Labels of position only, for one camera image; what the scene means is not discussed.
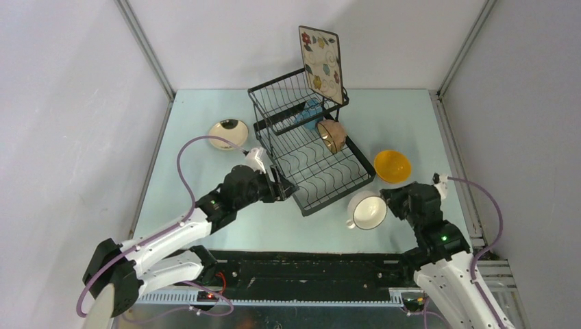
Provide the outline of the blue floral mug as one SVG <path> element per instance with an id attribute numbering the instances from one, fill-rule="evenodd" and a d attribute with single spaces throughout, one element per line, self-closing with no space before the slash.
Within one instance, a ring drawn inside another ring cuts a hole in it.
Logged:
<path id="1" fill-rule="evenodd" d="M 309 99 L 305 102 L 304 109 L 295 116 L 295 123 L 300 123 L 306 119 L 315 117 L 312 121 L 305 122 L 303 127 L 307 130 L 316 130 L 317 123 L 322 120 L 321 117 L 318 117 L 318 114 L 322 112 L 323 106 L 321 105 L 321 102 L 316 98 Z"/>

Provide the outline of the round cream plate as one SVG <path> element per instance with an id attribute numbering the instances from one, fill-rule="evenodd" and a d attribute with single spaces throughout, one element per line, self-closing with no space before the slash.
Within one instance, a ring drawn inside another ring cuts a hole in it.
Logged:
<path id="1" fill-rule="evenodd" d="M 249 129 L 243 121 L 238 119 L 225 119 L 214 124 L 210 128 L 208 135 L 224 138 L 242 147 L 248 139 Z"/>

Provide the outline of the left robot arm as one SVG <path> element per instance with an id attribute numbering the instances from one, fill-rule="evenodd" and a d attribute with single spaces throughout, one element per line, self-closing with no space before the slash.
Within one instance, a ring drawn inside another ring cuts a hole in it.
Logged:
<path id="1" fill-rule="evenodd" d="M 271 171 L 273 179 L 261 170 L 237 165 L 222 183 L 165 228 L 147 238 L 100 242 L 82 278 L 85 288 L 77 302 L 78 315 L 85 315 L 82 302 L 86 294 L 98 297 L 108 284 L 114 287 L 112 316 L 116 317 L 138 298 L 166 286 L 212 283 L 217 260 L 205 247 L 193 243 L 229 225 L 249 205 L 284 201 L 298 191 L 276 167 Z"/>

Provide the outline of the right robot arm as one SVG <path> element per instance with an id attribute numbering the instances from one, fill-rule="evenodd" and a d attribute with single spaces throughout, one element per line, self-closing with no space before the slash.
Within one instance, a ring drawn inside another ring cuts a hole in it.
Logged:
<path id="1" fill-rule="evenodd" d="M 447 177 L 431 184 L 413 182 L 382 189 L 390 212 L 406 221 L 417 246 L 404 252 L 400 264 L 440 310 L 450 328 L 514 328 L 487 287 L 469 242 L 458 226 L 444 218 Z"/>

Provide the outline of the white two-handled soup cup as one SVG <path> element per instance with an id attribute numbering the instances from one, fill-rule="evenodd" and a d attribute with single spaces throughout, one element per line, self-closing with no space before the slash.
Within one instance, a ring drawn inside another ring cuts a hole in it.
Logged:
<path id="1" fill-rule="evenodd" d="M 372 230 L 378 227 L 388 214 L 386 202 L 379 193 L 361 191 L 349 201 L 346 225 L 349 229 Z"/>

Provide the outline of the tan bowl with dark rim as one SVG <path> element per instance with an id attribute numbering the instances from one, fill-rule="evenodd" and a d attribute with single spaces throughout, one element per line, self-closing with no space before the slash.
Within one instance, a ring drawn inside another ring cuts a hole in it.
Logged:
<path id="1" fill-rule="evenodd" d="M 325 119 L 316 124 L 321 140 L 332 154 L 337 154 L 347 140 L 347 133 L 341 123 L 333 119 Z"/>

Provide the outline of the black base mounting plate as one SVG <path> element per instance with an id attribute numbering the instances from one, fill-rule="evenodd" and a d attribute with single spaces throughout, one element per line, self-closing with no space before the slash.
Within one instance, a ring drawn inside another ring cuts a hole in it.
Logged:
<path id="1" fill-rule="evenodd" d="M 415 288 L 399 254 L 320 254 L 213 250 L 216 263 L 194 281 L 218 286 L 226 298 L 387 300 Z"/>

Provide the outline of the yellow plastic bowl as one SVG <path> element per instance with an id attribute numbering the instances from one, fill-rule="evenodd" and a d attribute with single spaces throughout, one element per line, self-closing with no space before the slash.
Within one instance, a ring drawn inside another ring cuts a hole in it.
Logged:
<path id="1" fill-rule="evenodd" d="M 389 184 L 405 182 L 412 173 L 412 165 L 405 155 L 395 150 L 379 152 L 373 161 L 377 175 Z"/>

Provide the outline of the square floral ceramic plate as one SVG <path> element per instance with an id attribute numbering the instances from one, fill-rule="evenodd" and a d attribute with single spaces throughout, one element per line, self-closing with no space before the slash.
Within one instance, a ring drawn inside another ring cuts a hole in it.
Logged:
<path id="1" fill-rule="evenodd" d="M 300 25 L 301 57 L 310 89 L 343 105 L 343 75 L 338 34 Z"/>

